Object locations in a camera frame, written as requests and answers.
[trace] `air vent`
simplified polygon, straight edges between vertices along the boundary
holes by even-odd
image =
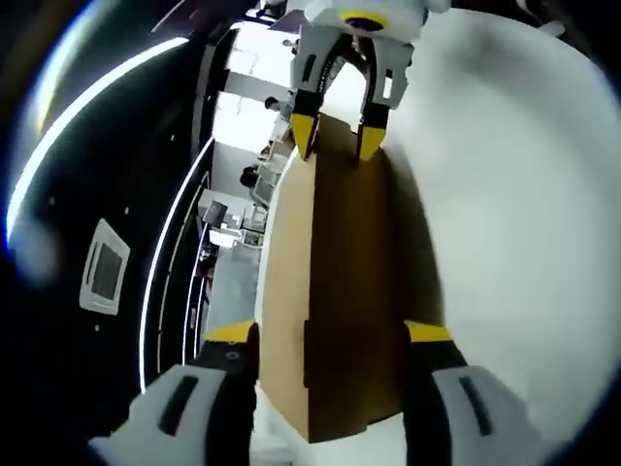
[[[101,219],[84,262],[80,306],[88,311],[115,316],[129,248]]]

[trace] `white tabletop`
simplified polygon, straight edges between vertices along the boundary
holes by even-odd
[[[453,10],[415,46],[384,147],[405,195],[416,178],[447,326],[549,440],[568,440],[621,354],[618,108],[583,55],[521,23]],[[364,86],[347,67],[323,110],[356,127]],[[309,454],[403,464],[399,429]]]

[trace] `robotic hand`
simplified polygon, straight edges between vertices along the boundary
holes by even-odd
[[[312,0],[307,5],[307,22],[291,65],[292,87],[297,90],[291,124],[304,159],[311,155],[330,71],[351,37],[367,61],[357,148],[357,157],[366,161],[383,141],[389,111],[399,107],[408,87],[411,42],[419,37],[430,11],[443,13],[449,7],[450,0]]]
[[[543,442],[526,407],[483,368],[468,366],[442,327],[406,321],[407,464],[537,464]],[[249,464],[258,327],[215,329],[196,361],[136,398],[110,438],[91,441],[111,466]]]

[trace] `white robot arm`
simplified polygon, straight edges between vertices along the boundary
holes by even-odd
[[[406,69],[414,50],[412,41],[429,11],[442,13],[450,0],[313,0],[305,9],[307,23],[291,65],[297,91],[291,124],[304,159],[323,105],[326,81],[335,59],[355,37],[368,68],[367,90],[361,108],[357,158],[369,160],[383,141],[388,115],[406,92]]]

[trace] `cardboard box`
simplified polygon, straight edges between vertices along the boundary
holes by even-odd
[[[403,281],[385,155],[353,161],[356,136],[322,116],[316,154],[292,160],[271,207],[260,295],[259,379],[309,442],[401,410]]]

